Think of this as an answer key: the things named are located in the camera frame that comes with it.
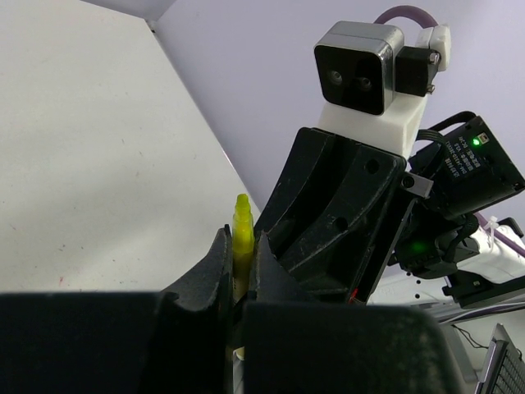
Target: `purple cable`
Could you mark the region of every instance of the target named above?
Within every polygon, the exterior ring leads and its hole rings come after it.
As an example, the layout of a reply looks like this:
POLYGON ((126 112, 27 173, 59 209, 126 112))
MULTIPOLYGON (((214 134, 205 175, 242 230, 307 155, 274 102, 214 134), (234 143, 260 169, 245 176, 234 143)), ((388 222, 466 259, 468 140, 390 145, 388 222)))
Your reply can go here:
POLYGON ((374 23, 384 25, 391 19, 403 17, 418 23, 423 29, 438 26, 437 21, 428 12, 414 6, 397 6, 386 10, 377 17, 374 23))
MULTIPOLYGON (((485 227, 488 223, 488 220, 486 220, 483 215, 480 213, 474 213, 477 220, 479 221, 479 225, 481 227, 485 227)), ((517 243, 513 242, 509 238, 507 238, 504 234, 500 233, 499 231, 494 230, 494 237, 506 244, 510 249, 512 249, 517 254, 521 255, 522 257, 525 257, 525 249, 522 248, 517 243)))

